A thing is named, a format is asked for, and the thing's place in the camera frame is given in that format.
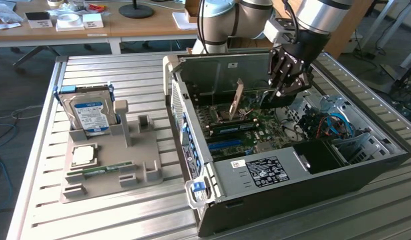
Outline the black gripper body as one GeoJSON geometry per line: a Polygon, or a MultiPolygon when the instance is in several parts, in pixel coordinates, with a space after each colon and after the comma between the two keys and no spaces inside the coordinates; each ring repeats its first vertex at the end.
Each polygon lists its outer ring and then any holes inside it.
{"type": "Polygon", "coordinates": [[[302,64],[303,68],[309,67],[313,61],[321,54],[327,42],[329,34],[319,34],[313,31],[299,31],[289,43],[285,43],[275,48],[283,48],[291,59],[291,63],[302,64]]]}

